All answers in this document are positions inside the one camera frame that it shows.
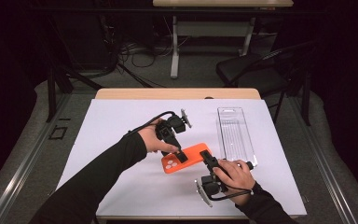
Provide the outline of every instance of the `white table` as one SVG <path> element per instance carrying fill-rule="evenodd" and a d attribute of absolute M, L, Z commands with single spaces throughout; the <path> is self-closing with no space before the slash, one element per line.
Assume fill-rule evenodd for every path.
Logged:
<path fill-rule="evenodd" d="M 156 90 L 144 90 L 143 97 Z M 204 92 L 208 89 L 161 90 L 177 94 L 182 92 Z M 209 89 L 205 96 L 219 95 L 216 92 L 228 89 Z M 206 143 L 213 155 L 220 158 L 216 130 L 216 109 L 225 106 L 240 106 L 247 120 L 249 134 L 257 156 L 258 165 L 253 170 L 255 179 L 274 195 L 284 210 L 292 217 L 305 216 L 296 182 L 284 156 L 282 146 L 269 111 L 263 100 L 256 99 L 213 99 L 213 100 L 131 100 L 131 90 L 125 94 L 125 100 L 107 100 L 107 94 L 97 94 L 91 102 L 68 162 L 62 174 L 59 186 L 77 173 L 88 162 L 117 142 L 122 135 L 157 114 L 171 110 L 180 114 L 183 108 L 188 114 L 192 129 L 177 134 L 183 148 Z M 162 170 L 161 154 L 148 154 L 146 159 L 125 171 L 112 190 L 100 203 L 97 212 L 105 219 L 196 219 L 196 218 L 246 218 L 234 208 L 230 200 L 213 203 L 210 208 L 196 192 L 194 180 L 209 174 L 201 162 L 176 173 L 166 175 Z"/>
<path fill-rule="evenodd" d="M 154 7 L 291 7 L 292 0 L 153 0 Z M 249 21 L 178 21 L 172 23 L 172 67 L 171 78 L 178 78 L 179 35 L 197 36 L 244 36 L 240 55 L 249 48 L 254 30 L 255 18 Z"/>

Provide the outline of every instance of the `gray floor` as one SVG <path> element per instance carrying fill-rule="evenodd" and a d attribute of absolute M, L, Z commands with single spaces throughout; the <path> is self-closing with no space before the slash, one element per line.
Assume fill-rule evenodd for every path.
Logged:
<path fill-rule="evenodd" d="M 271 39 L 253 43 L 253 51 L 269 51 Z M 140 76 L 165 87 L 221 87 L 214 66 L 226 58 L 235 57 L 241 40 L 202 39 L 187 40 L 181 47 L 179 78 L 171 79 L 171 57 L 158 56 L 151 66 L 136 67 L 127 60 L 125 65 Z M 147 64 L 151 58 L 138 54 L 137 65 Z M 119 70 L 94 78 L 105 87 L 125 88 L 142 86 Z M 58 116 L 46 124 L 48 117 L 47 84 L 36 87 L 37 104 L 17 145 L 0 173 L 0 223 L 26 223 L 48 194 L 55 189 L 66 158 L 76 139 L 81 122 L 95 91 L 73 80 L 73 94 L 61 96 Z M 276 96 L 266 99 L 276 100 Z M 298 98 L 286 98 L 276 129 L 292 169 L 308 215 L 300 223 L 358 223 L 358 184 L 331 143 L 330 132 L 323 110 L 323 102 L 312 94 L 310 102 L 311 126 L 305 126 L 298 115 Z M 66 127 L 63 139 L 55 137 L 54 128 Z M 34 161 L 32 171 L 25 170 L 24 159 Z M 10 181 L 20 177 L 18 188 L 10 188 Z"/>

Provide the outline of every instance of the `black sleeve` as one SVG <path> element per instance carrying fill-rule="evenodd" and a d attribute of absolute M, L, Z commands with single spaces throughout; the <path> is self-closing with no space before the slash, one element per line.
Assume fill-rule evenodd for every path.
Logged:
<path fill-rule="evenodd" d="M 246 205 L 235 205 L 248 218 L 254 220 L 257 224 L 297 223 L 284 212 L 281 204 L 275 201 L 270 193 L 261 189 L 260 185 L 257 183 L 255 184 L 255 187 L 255 193 L 250 197 Z"/>
<path fill-rule="evenodd" d="M 138 133 L 122 138 L 54 192 L 30 223 L 90 224 L 120 174 L 144 159 L 146 153 Z"/>

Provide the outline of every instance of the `orange phone case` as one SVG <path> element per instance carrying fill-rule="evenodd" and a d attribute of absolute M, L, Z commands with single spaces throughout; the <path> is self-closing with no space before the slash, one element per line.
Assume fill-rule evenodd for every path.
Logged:
<path fill-rule="evenodd" d="M 183 163 L 181 163 L 173 153 L 168 154 L 161 159 L 162 168 L 166 174 L 171 174 L 188 166 L 194 165 L 200 161 L 203 161 L 203 158 L 200 155 L 200 152 L 203 150 L 208 150 L 209 153 L 212 154 L 211 150 L 206 146 L 205 143 L 199 143 L 195 146 L 183 149 L 182 151 L 188 158 L 188 160 Z"/>

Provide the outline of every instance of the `white tabletop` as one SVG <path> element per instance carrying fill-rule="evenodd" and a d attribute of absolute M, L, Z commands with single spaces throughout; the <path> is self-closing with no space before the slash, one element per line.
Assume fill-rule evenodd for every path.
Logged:
<path fill-rule="evenodd" d="M 182 148 L 208 145 L 220 157 L 217 107 L 240 106 L 258 160 L 253 175 L 274 195 L 290 216 L 304 216 L 296 182 L 284 156 L 269 111 L 263 100 L 93 100 L 84 119 L 59 186 L 87 163 L 116 143 L 124 133 L 165 111 L 186 110 L 193 128 L 176 135 Z M 104 218 L 245 218 L 230 200 L 210 208 L 196 192 L 194 180 L 209 174 L 200 162 L 173 174 L 163 172 L 160 153 L 125 171 L 100 203 L 97 216 Z"/>
<path fill-rule="evenodd" d="M 292 0 L 153 0 L 155 7 L 291 7 Z"/>

